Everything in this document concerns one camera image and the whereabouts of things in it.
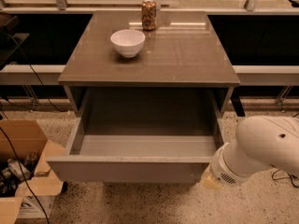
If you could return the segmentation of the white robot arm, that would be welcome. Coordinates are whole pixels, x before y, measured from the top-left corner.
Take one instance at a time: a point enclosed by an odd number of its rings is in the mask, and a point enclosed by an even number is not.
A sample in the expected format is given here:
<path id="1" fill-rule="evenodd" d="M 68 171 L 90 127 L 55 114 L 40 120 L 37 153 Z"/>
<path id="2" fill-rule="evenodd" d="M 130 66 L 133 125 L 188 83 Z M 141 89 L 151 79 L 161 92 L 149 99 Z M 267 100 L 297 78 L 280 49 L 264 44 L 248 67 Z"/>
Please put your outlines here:
<path id="1" fill-rule="evenodd" d="M 216 151 L 200 183 L 209 189 L 236 187 L 271 168 L 299 176 L 298 118 L 245 118 L 236 128 L 235 139 Z"/>

